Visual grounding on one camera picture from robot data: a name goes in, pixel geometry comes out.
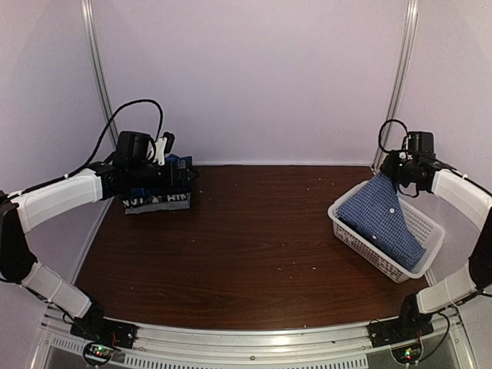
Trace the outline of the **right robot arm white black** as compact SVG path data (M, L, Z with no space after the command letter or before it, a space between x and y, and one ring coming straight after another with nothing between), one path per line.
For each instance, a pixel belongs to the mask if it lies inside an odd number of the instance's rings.
M455 304L475 298L491 286L491 193L461 174L457 169L429 154L413 153L404 157L390 151L381 172L395 185L415 184L427 191L444 213L446 246L462 248L445 251L438 260L437 273L449 271L436 284L404 299L394 333L401 339L412 338L431 317Z

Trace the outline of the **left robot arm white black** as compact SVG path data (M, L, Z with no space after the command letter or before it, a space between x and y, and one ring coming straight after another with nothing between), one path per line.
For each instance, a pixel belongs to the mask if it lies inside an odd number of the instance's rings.
M26 233L85 204L118 197L126 214L175 211L191 205L199 172L191 157L169 155L151 164L118 168L95 162L78 174L38 189L1 195L1 279L36 293L74 321L93 341L111 333L103 307L43 265L29 250Z

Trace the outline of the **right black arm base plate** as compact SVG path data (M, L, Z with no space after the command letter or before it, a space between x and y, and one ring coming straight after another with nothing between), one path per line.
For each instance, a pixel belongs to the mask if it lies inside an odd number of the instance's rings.
M433 333L434 328L431 323L426 323L417 328L403 328L400 320L395 318L387 321L372 320L367 326L367 332L372 347L383 347L405 341L417 340L422 335Z

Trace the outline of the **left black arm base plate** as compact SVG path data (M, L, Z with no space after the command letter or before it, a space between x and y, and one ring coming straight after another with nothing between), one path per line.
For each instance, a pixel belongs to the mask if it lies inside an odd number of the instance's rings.
M95 341L109 347L132 349L137 326L111 319L104 319L102 328L98 331L83 329L81 324L72 323L70 334L88 341Z

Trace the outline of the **blue small-check long sleeve shirt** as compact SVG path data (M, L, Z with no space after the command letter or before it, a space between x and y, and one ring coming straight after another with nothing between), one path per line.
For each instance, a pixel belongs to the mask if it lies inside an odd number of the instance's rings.
M426 252L408 230L396 185L382 173L346 200L337 217L406 270Z

